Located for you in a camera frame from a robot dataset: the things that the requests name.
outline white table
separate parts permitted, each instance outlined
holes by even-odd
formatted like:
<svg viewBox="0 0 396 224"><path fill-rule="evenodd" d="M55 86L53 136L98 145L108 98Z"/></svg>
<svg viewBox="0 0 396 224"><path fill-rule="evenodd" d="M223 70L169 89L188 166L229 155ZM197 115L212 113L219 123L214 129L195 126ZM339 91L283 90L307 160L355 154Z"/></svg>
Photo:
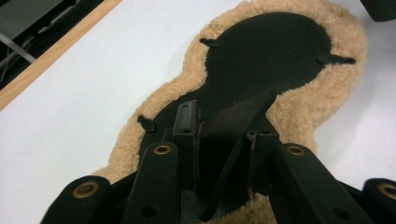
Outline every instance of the white table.
<svg viewBox="0 0 396 224"><path fill-rule="evenodd" d="M239 1L123 1L0 112L0 223L37 223L71 181L106 165L121 127L181 70L205 24ZM319 158L361 188L396 179L396 21L337 1L370 38L369 61L344 107L316 132Z"/></svg>

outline tan sheepskin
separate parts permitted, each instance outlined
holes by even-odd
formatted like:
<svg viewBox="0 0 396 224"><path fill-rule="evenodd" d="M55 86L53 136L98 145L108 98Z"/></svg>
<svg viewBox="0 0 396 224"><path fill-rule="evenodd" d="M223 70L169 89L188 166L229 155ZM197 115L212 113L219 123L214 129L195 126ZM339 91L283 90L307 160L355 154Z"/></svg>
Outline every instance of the tan sheepskin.
<svg viewBox="0 0 396 224"><path fill-rule="evenodd" d="M278 95L267 111L266 116L282 142L297 143L317 152L315 129L347 100L361 78L368 46L364 30L355 17L327 0L244 1L215 18L191 41L181 74L163 84L136 109L120 132L108 166L94 175L114 183L136 171L139 147L145 134L137 123L137 116L154 119L168 104L205 84L205 57L209 48L199 42L201 38L216 39L234 24L269 12L291 12L311 18L325 28L332 42L332 54L356 60L355 64L326 65L311 82ZM276 220L268 198L255 194L252 201L237 211L209 223L276 223Z"/></svg>

